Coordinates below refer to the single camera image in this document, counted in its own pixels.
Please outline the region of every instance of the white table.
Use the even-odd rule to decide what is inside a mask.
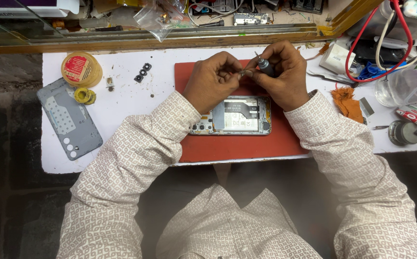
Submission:
[[[97,86],[92,88],[96,92],[97,98],[94,104],[87,106],[87,110],[105,142],[126,116],[151,113],[154,108],[174,91],[175,63],[203,60],[220,51],[228,51],[238,59],[251,59],[255,56],[254,51],[261,53],[263,49],[264,47],[188,48],[94,55],[102,66],[104,78],[112,77],[116,87],[113,92],[109,92],[106,89],[105,79],[101,80]],[[305,58],[315,56],[317,52],[318,49],[316,48],[308,50],[304,46],[301,48],[301,54]],[[62,77],[60,65],[66,56],[67,53],[45,53],[43,55],[42,79],[44,86]],[[313,72],[329,72],[318,66],[319,61],[320,58],[309,60],[307,69]],[[137,83],[133,79],[142,69],[144,63],[152,64],[152,69],[141,83]],[[335,88],[334,82],[307,76],[306,83],[308,91],[319,89],[329,100],[332,99],[330,91]],[[375,126],[389,125],[392,121],[399,119],[394,112],[395,108],[382,106],[376,101],[373,87],[374,83],[370,82],[357,87],[354,92],[356,99],[366,97],[368,103],[375,111],[375,114],[367,118],[370,129],[373,129]],[[388,138],[387,131],[387,129],[372,131],[375,140],[375,153],[417,150],[417,144],[406,147],[392,144]],[[56,174],[82,171],[93,161],[99,150],[97,148],[75,161],[70,161],[64,153],[62,145],[44,112],[42,113],[41,146],[41,159],[44,171]],[[264,159],[296,159],[310,156],[312,156],[312,153],[285,157],[177,163],[176,165],[232,163]]]

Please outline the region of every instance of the tweezers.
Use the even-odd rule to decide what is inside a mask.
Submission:
[[[313,77],[320,77],[323,80],[344,83],[350,85],[352,88],[356,88],[358,86],[358,82],[354,82],[351,79],[345,77],[334,76],[328,73],[314,73],[311,70],[309,70],[307,74]]]

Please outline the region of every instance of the yellow container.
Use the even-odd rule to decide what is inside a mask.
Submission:
[[[73,87],[90,88],[96,86],[103,70],[96,59],[85,52],[69,54],[62,62],[63,78]]]
[[[96,93],[85,87],[80,87],[74,92],[74,99],[76,99],[77,102],[89,105],[95,102]]]

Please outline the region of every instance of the patterned shirt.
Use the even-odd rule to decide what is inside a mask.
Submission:
[[[415,204],[386,160],[373,154],[367,126],[336,113],[319,91],[310,96],[285,116],[341,202],[337,257],[417,258]],[[134,219],[140,194],[179,160],[179,143],[199,119],[178,92],[150,115],[128,116],[71,188],[57,258],[141,258],[142,232]],[[156,255],[321,258],[270,191],[240,209],[219,185],[204,190],[171,219]]]

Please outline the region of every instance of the red label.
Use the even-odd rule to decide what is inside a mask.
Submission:
[[[81,56],[74,56],[68,59],[64,67],[66,77],[74,82],[79,82],[85,62],[87,62],[87,59]]]
[[[413,122],[414,124],[417,124],[417,115],[412,112],[405,111],[405,113],[402,114],[402,117],[411,120],[411,122]]]

